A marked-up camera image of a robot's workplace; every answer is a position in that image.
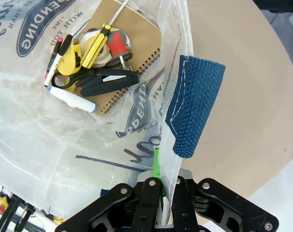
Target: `red tool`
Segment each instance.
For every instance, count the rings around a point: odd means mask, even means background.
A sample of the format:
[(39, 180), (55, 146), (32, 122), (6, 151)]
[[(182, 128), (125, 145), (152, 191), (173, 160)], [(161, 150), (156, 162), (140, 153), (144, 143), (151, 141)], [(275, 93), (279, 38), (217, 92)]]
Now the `red tool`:
[(127, 69), (127, 67), (125, 66), (125, 61), (123, 57), (124, 55), (129, 54), (129, 51), (126, 45), (125, 33), (122, 32), (121, 30), (112, 31), (108, 36), (108, 40), (106, 44), (111, 51), (112, 58), (115, 58), (115, 57), (120, 58), (123, 69)]

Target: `brown notebook cover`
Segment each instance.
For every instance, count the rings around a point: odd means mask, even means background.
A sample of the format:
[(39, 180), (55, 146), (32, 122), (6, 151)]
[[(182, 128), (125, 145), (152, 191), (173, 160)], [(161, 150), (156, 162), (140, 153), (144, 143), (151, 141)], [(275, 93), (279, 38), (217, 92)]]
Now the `brown notebook cover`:
[[(102, 0), (82, 32), (86, 32), (89, 29), (101, 29), (103, 23), (110, 22), (120, 6), (121, 4), (116, 1)], [(112, 26), (124, 31), (131, 41), (132, 46), (129, 50), (132, 53), (132, 59), (127, 61), (126, 64), (130, 65), (134, 71), (143, 73), (160, 55), (161, 31), (147, 19), (128, 7), (124, 7)], [(126, 91), (127, 89), (122, 89), (88, 97), (87, 99), (96, 103), (97, 109), (95, 112), (101, 116), (109, 111)]]

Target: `plastic bag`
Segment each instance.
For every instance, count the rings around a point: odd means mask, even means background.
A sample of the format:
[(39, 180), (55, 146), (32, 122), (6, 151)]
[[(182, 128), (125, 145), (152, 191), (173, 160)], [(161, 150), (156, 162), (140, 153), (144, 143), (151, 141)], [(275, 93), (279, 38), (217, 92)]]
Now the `plastic bag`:
[[(58, 37), (77, 32), (99, 3), (0, 0), (0, 182), (63, 218), (96, 200), (101, 189), (133, 186), (138, 174), (152, 169), (179, 55), (192, 55), (186, 1), (132, 0), (128, 6), (162, 32), (160, 59), (103, 117), (67, 106), (43, 88), (46, 66)], [(139, 93), (147, 102), (144, 121), (129, 131), (137, 125), (130, 120)], [(180, 159), (173, 159), (175, 175)]]

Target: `marker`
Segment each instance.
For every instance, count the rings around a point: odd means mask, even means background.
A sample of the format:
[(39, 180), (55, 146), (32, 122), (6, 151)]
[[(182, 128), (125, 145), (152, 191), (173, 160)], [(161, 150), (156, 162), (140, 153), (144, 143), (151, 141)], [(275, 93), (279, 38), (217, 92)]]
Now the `marker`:
[(94, 113), (96, 110), (96, 104), (86, 100), (84, 98), (79, 97), (78, 95), (75, 95), (73, 93), (70, 93), (68, 91), (65, 91), (63, 89), (57, 88), (57, 87), (48, 87), (47, 90), (57, 97), (58, 99), (66, 102), (71, 107), (76, 107), (81, 110), (85, 110), (90, 113)]
[(55, 56), (55, 59), (51, 65), (50, 71), (48, 72), (48, 74), (46, 75), (45, 81), (44, 81), (44, 87), (48, 87), (48, 85), (50, 84), (52, 77), (55, 73), (56, 68), (58, 67), (58, 64), (62, 58), (62, 56), (66, 53), (68, 47), (71, 44), (71, 41), (73, 39), (72, 35), (67, 35), (66, 39), (64, 40), (62, 46), (59, 49), (59, 52), (57, 53), (57, 55)]
[(63, 42), (63, 38), (62, 37), (59, 37), (59, 39), (56, 41), (56, 44), (55, 44), (55, 47), (53, 49), (53, 53), (51, 55), (51, 58), (50, 58), (50, 61), (49, 61), (49, 64), (48, 64), (48, 68), (46, 70), (46, 75), (45, 77), (48, 75), (49, 71), (50, 71), (50, 68), (52, 66), (52, 63), (57, 55), (57, 53), (59, 52), (59, 48), (61, 46), (61, 43)]

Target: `black pen cap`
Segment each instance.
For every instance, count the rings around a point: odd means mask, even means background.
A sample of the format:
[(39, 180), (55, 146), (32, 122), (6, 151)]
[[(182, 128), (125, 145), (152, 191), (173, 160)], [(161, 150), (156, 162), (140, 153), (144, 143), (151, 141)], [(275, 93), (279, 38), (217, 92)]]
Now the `black pen cap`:
[(73, 40), (72, 35), (67, 35), (66, 36), (66, 39), (64, 40), (63, 44), (61, 45), (61, 47), (59, 49), (59, 55), (60, 56), (63, 56), (66, 53), (66, 51), (67, 51), (68, 47), (70, 46), (72, 40)]

